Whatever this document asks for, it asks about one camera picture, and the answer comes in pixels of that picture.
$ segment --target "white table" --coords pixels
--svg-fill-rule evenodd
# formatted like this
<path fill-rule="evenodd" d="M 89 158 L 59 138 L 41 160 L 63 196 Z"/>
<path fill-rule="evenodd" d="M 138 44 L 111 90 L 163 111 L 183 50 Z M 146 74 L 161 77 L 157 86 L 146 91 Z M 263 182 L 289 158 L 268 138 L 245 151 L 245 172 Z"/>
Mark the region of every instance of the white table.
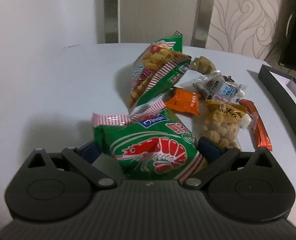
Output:
<path fill-rule="evenodd" d="M 131 64 L 147 44 L 74 46 L 40 55 L 15 77 L 0 97 L 0 229 L 11 221 L 4 192 L 35 147 L 60 152 L 92 139 L 90 119 L 99 114 L 126 114 Z M 248 85 L 246 98 L 255 105 L 273 145 L 273 155 L 296 190 L 296 138 L 282 111 L 257 75 L 265 62 L 207 49 L 185 47 L 184 53 L 205 56 L 223 74 Z M 12 77 L 3 73 L 5 80 Z M 187 72 L 179 84 L 197 78 Z M 192 120 L 181 116 L 189 129 Z M 240 131 L 243 151 L 254 151 L 248 132 Z M 296 221 L 296 201 L 289 215 Z"/>

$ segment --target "snack package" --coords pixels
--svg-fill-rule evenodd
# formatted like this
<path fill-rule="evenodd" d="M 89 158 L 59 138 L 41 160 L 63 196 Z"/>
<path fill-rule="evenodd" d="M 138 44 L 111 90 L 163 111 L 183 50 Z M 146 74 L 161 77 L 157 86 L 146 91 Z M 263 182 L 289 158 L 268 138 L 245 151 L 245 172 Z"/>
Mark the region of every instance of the snack package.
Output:
<path fill-rule="evenodd" d="M 151 44 L 140 55 L 133 64 L 130 110 L 166 92 L 187 72 L 191 57 L 181 51 L 182 34 L 177 34 Z"/>
<path fill-rule="evenodd" d="M 215 65 L 206 57 L 196 57 L 190 66 L 202 74 L 210 74 L 216 70 Z"/>
<path fill-rule="evenodd" d="M 247 85 L 226 82 L 219 70 L 201 76 L 193 85 L 206 99 L 228 103 L 238 103 L 239 99 L 246 94 L 247 88 Z"/>
<path fill-rule="evenodd" d="M 174 96 L 165 102 L 169 109 L 181 113 L 190 113 L 199 115 L 198 99 L 200 94 L 189 91 L 184 88 L 175 87 Z"/>
<path fill-rule="evenodd" d="M 99 150 L 115 157 L 127 179 L 186 180 L 207 161 L 191 132 L 158 101 L 133 117 L 93 114 Z"/>
<path fill-rule="evenodd" d="M 253 116 L 257 116 L 257 122 L 256 124 L 252 125 L 252 132 L 255 137 L 256 145 L 257 147 L 266 147 L 268 150 L 272 151 L 273 147 L 271 145 L 270 139 L 268 137 L 266 128 L 264 126 L 263 121 L 261 120 L 260 115 L 258 114 L 258 111 L 254 105 L 254 103 L 250 100 L 242 99 L 239 102 L 241 105 L 245 106 L 249 113 L 251 113 Z"/>
<path fill-rule="evenodd" d="M 213 100 L 205 100 L 210 111 L 201 128 L 201 136 L 205 136 L 222 147 L 237 147 L 237 134 L 240 120 L 246 114 L 244 106 Z"/>

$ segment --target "orange snack package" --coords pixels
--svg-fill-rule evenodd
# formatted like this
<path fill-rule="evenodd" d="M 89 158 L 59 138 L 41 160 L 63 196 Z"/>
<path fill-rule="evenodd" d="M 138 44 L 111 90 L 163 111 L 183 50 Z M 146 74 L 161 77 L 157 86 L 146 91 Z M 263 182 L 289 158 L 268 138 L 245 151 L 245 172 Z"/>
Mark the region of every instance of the orange snack package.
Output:
<path fill-rule="evenodd" d="M 174 96 L 165 102 L 169 109 L 176 110 L 181 113 L 191 113 L 199 115 L 198 99 L 200 94 L 189 91 L 187 89 L 175 87 Z"/>
<path fill-rule="evenodd" d="M 254 112 L 258 112 L 254 103 L 250 100 L 241 99 L 239 103 L 245 106 L 247 108 L 247 111 L 250 112 L 251 114 Z M 270 151 L 273 150 L 266 128 L 259 114 L 258 114 L 257 126 L 254 127 L 253 133 L 255 136 L 256 144 L 257 144 L 256 147 L 266 147 Z"/>

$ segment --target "blue logo label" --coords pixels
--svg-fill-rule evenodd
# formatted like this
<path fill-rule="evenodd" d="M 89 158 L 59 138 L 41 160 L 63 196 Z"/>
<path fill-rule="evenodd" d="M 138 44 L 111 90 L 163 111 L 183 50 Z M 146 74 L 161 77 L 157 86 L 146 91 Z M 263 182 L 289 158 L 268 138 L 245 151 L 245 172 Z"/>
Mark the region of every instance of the blue logo label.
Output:
<path fill-rule="evenodd" d="M 163 121 L 169 121 L 169 119 L 164 117 L 162 114 L 155 114 L 149 119 L 140 121 L 139 124 L 141 124 L 144 128 L 148 128 L 156 123 L 163 122 Z"/>

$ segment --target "metal strip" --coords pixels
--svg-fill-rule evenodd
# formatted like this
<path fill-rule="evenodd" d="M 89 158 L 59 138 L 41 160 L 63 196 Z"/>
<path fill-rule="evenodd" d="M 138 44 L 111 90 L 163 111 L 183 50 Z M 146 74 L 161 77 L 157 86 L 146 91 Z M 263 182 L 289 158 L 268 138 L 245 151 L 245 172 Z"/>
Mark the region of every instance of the metal strip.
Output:
<path fill-rule="evenodd" d="M 118 0 L 104 0 L 106 43 L 118 43 Z"/>
<path fill-rule="evenodd" d="M 206 46 L 213 5 L 214 0 L 198 0 L 191 42 L 194 47 L 204 48 Z"/>

